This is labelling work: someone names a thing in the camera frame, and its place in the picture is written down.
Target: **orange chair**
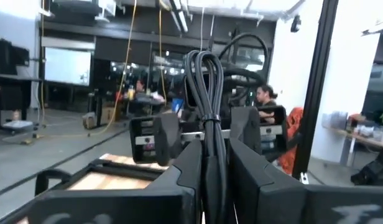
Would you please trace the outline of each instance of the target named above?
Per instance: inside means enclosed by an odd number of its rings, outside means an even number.
[[[287,135],[288,139],[294,137],[298,131],[301,120],[303,117],[303,108],[294,108],[287,116]],[[298,145],[289,150],[287,153],[279,158],[279,164],[286,174],[292,174],[293,164],[295,162],[295,153]]]

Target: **black pole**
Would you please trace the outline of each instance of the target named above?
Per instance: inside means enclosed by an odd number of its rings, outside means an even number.
[[[308,170],[337,7],[338,0],[324,0],[323,7],[321,8],[315,51],[311,62],[305,106],[303,107],[303,119],[300,127],[302,139],[295,153],[292,171],[292,176],[296,179],[300,178],[301,172],[307,172]]]

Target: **gray floor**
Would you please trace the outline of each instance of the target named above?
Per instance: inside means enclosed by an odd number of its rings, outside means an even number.
[[[31,112],[30,120],[37,120],[37,113]],[[110,136],[121,132],[125,127],[123,124],[115,124],[105,133],[87,137],[81,125],[82,114],[64,111],[46,111],[47,127],[35,133],[43,135],[56,135],[36,140],[30,146],[9,144],[29,139],[31,133],[21,134],[0,140],[0,190],[12,185],[27,176],[64,160],[90,146],[95,145]],[[111,140],[98,145],[91,150],[75,157],[68,162],[58,166],[67,172],[74,173],[89,162],[105,153],[131,156],[129,132],[122,133]],[[351,186],[349,176],[359,166],[365,165],[374,158],[374,154],[358,154],[355,159],[355,168],[345,168],[336,164],[327,164],[322,161],[311,159],[308,174],[310,184],[326,184],[338,186]],[[0,196],[0,218],[17,207],[31,200],[34,196],[35,179],[10,190]]]

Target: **white wall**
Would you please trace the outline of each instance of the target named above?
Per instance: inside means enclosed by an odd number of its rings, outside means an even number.
[[[30,58],[39,58],[37,8],[40,0],[0,0],[0,38],[30,51]],[[19,67],[19,75],[38,77],[38,62],[29,67]],[[37,84],[33,83],[31,107],[37,107]]]
[[[361,36],[376,23],[370,1],[343,0],[338,4],[330,57],[321,97],[311,156],[339,162],[344,137],[321,125],[323,114],[332,111],[360,113],[364,104],[379,34]]]
[[[307,1],[300,11],[302,24],[297,33],[290,31],[292,20],[277,21],[268,83],[279,94],[277,103],[288,113],[305,103],[321,3]]]

